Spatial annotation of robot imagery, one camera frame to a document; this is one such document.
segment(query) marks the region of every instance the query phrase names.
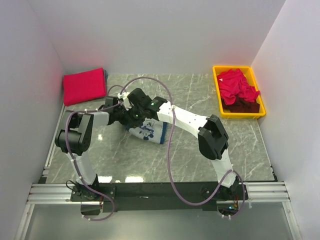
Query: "dark brown fabric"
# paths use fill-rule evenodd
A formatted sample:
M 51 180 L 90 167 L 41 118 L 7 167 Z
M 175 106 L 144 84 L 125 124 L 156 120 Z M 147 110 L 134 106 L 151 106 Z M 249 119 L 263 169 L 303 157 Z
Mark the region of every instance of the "dark brown fabric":
M 235 102 L 231 105 L 226 105 L 225 101 L 221 98 L 223 109 L 229 110 L 231 113 L 259 113 L 260 104 L 256 101 L 249 102 L 241 97 L 235 96 Z

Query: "gray marble surface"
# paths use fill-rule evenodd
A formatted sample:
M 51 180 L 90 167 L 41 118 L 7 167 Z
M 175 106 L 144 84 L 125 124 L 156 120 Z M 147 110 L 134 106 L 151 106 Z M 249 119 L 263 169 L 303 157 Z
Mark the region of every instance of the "gray marble surface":
M 173 104 L 198 115 L 220 116 L 212 74 L 111 74 L 108 87 L 124 85 L 137 76 L 149 76 L 164 82 L 170 89 Z M 128 91 L 141 88 L 151 98 L 168 99 L 165 89 L 152 80 L 138 80 Z M 110 95 L 118 93 L 115 87 Z M 68 110 L 96 109 L 104 99 L 96 99 L 66 107 Z M 272 168 L 256 119 L 221 118 L 229 135 L 229 156 L 233 168 L 246 181 L 273 181 Z M 89 155 L 101 182 L 169 182 L 166 144 L 139 139 L 116 122 L 95 128 Z M 75 179 L 72 165 L 60 149 L 52 151 L 46 183 L 65 183 Z M 171 142 L 171 171 L 177 182 L 216 181 L 210 160 L 201 155 L 198 140 L 190 133 L 175 128 Z

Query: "yellow plastic basket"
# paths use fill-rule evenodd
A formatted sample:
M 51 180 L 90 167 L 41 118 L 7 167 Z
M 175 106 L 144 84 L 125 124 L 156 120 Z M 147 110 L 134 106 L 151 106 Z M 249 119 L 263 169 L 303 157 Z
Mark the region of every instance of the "yellow plastic basket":
M 212 69 L 213 69 L 213 79 L 214 79 L 215 88 L 216 88 L 216 95 L 217 95 L 218 101 L 219 101 L 219 110 L 220 110 L 220 114 L 221 114 L 222 118 L 230 118 L 230 119 L 253 118 L 253 119 L 258 119 L 258 118 L 266 115 L 266 110 L 265 110 L 265 107 L 264 107 L 264 104 L 262 102 L 260 95 L 256 99 L 256 102 L 258 104 L 260 104 L 259 113 L 230 112 L 229 110 L 223 109 L 223 107 L 222 107 L 217 75 L 219 75 L 222 72 L 228 71 L 229 69 L 233 69 L 233 70 L 240 69 L 241 72 L 243 72 L 244 76 L 246 77 L 248 84 L 250 86 L 254 86 L 255 89 L 258 91 L 255 76 L 254 76 L 254 73 L 252 72 L 251 67 L 249 67 L 249 66 L 213 66 Z

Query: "crumpled red shirt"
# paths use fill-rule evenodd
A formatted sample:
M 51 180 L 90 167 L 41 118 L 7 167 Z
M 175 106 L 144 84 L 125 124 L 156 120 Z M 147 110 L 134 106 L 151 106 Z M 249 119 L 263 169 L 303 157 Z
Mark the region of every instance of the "crumpled red shirt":
M 238 68 L 220 73 L 217 77 L 220 96 L 226 105 L 234 104 L 236 96 L 254 103 L 260 91 L 256 91 L 254 86 L 250 86 L 245 75 Z

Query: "folded clothes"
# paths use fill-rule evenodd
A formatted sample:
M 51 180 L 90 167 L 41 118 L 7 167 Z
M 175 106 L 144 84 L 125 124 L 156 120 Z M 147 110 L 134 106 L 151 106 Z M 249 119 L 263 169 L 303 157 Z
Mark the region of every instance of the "folded clothes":
M 239 96 L 235 96 L 235 101 L 231 105 L 225 104 L 221 99 L 223 109 L 229 110 L 231 113 L 259 113 L 260 104 L 256 101 L 246 101 Z
M 137 138 L 151 141 L 156 144 L 163 144 L 165 142 L 167 123 L 146 118 L 142 126 L 136 128 L 127 127 L 126 129 Z
M 107 94 L 108 73 L 103 68 L 63 77 L 63 103 L 66 106 L 102 98 Z
M 245 101 L 254 103 L 260 91 L 256 91 L 254 86 L 250 86 L 246 77 L 240 69 L 230 69 L 216 76 L 220 96 L 226 105 L 234 104 L 236 96 Z

